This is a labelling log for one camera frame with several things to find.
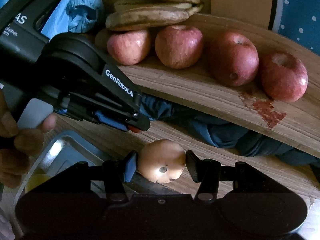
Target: screw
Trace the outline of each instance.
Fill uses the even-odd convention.
[[[111,194],[110,199],[112,201],[120,202],[120,201],[125,200],[125,195],[122,193],[113,193],[113,194]]]
[[[213,195],[211,193],[200,193],[198,195],[198,199],[202,201],[209,201],[213,199]]]
[[[159,203],[159,204],[164,204],[164,203],[165,203],[165,200],[162,199],[162,198],[161,198],[161,199],[158,199],[158,203]]]

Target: red stain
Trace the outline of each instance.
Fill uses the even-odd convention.
[[[272,102],[273,100],[262,101],[256,99],[256,101],[252,104],[253,108],[267,123],[269,128],[275,127],[287,115],[286,113],[279,113],[272,110],[274,108]]]
[[[252,89],[246,89],[240,93],[240,97],[244,105],[249,108],[257,111],[258,115],[267,123],[269,128],[275,127],[284,117],[286,113],[279,113],[274,109],[272,105],[273,100],[260,100],[255,98],[255,91]]]

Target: wood grain surface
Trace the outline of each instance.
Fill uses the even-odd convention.
[[[272,0],[211,0],[211,14],[267,29]]]
[[[206,41],[229,29],[249,38],[260,56],[273,51],[295,55],[308,70],[305,95],[297,102],[284,103],[270,100],[254,83],[239,88],[220,85],[209,76],[205,56],[191,68],[172,70],[151,53],[141,63],[120,69],[145,93],[220,117],[320,157],[319,56],[271,31],[226,18],[197,14],[184,24],[199,28]]]
[[[301,228],[300,234],[306,240],[318,240],[320,237],[320,185],[316,181],[309,165],[294,167],[282,163],[273,156],[242,157],[234,150],[219,149],[199,142],[188,135],[186,131],[163,122],[152,122],[147,132],[135,134],[132,132],[124,133],[105,125],[95,125],[86,121],[77,122],[59,116],[56,129],[45,136],[44,146],[57,134],[65,130],[77,132],[107,154],[115,152],[126,156],[131,150],[139,152],[147,143],[159,139],[170,139],[179,143],[184,150],[192,150],[201,159],[211,158],[226,166],[233,166],[237,161],[247,162],[303,198],[308,207],[308,217]],[[192,181],[188,171],[185,169],[179,179],[165,184],[165,186],[194,196],[199,184]],[[220,182],[218,197],[223,197],[230,190],[232,190],[232,182]],[[14,216],[13,200],[16,192],[17,189],[12,190],[5,187],[0,207],[14,225],[16,236],[21,236],[18,222]]]

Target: metal tray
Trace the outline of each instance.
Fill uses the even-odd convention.
[[[43,150],[23,180],[14,200],[14,205],[24,194],[25,187],[33,174],[46,174],[50,177],[69,168],[73,164],[86,161],[89,166],[98,166],[106,160],[119,160],[123,157],[112,150],[105,153],[83,139],[74,131],[65,131],[57,135]],[[149,194],[179,194],[161,184],[152,183],[135,172],[131,182],[124,183],[126,192]],[[105,189],[103,181],[92,181],[91,190],[103,197]]]

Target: brown spot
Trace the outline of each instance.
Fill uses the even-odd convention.
[[[238,77],[239,77],[239,76],[238,76],[237,73],[231,73],[231,74],[230,74],[230,79],[231,79],[231,80],[236,80]]]
[[[161,167],[161,168],[159,169],[159,171],[162,172],[162,173],[167,172],[167,170],[168,170],[167,167]]]
[[[271,105],[272,102],[273,100],[261,101],[256,99],[256,101],[252,104],[254,109],[267,123],[269,128],[275,127],[287,115],[286,113],[274,111],[274,107]]]
[[[248,88],[240,93],[240,98],[244,105],[250,109],[257,111],[258,115],[267,123],[269,128],[275,127],[284,117],[286,113],[279,113],[272,105],[273,100],[260,100],[254,97],[255,91]]]

